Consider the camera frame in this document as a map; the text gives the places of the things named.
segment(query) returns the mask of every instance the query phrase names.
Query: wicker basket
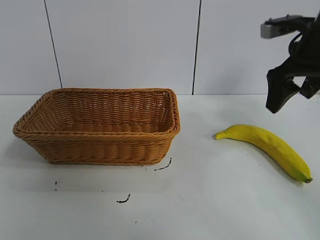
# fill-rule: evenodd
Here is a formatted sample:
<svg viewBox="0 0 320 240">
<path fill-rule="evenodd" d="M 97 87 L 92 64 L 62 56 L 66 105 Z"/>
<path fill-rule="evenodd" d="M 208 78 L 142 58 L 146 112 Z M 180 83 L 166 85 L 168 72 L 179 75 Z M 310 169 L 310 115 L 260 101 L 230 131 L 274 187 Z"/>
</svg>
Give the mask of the wicker basket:
<svg viewBox="0 0 320 240">
<path fill-rule="evenodd" d="M 13 127 L 53 164 L 156 164 L 179 131 L 176 95 L 162 88 L 55 89 Z"/>
</svg>

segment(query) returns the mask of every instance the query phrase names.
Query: yellow banana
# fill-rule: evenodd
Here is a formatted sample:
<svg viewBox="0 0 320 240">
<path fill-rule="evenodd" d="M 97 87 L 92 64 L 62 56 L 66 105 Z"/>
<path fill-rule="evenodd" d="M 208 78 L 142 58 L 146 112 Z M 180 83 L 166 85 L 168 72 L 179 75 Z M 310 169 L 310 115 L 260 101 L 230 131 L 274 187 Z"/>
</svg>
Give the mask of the yellow banana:
<svg viewBox="0 0 320 240">
<path fill-rule="evenodd" d="M 313 180 L 308 165 L 296 151 L 265 129 L 251 125 L 233 125 L 218 132 L 215 139 L 234 139 L 253 144 L 272 157 L 295 180 L 306 184 Z"/>
</svg>

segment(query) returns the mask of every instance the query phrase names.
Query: white table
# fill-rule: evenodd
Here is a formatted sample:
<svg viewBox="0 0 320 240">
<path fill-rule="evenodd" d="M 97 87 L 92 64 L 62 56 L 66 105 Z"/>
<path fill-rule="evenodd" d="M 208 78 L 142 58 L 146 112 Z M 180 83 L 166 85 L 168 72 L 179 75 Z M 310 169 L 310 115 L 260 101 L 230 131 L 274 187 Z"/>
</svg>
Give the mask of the white table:
<svg viewBox="0 0 320 240">
<path fill-rule="evenodd" d="M 0 96 L 1 240 L 320 239 L 320 96 L 277 114 L 263 95 L 179 96 L 181 132 L 144 167 L 47 163 L 11 133 L 38 97 Z M 233 124 L 285 139 L 313 182 L 297 184 L 248 143 L 212 139 Z"/>
</svg>

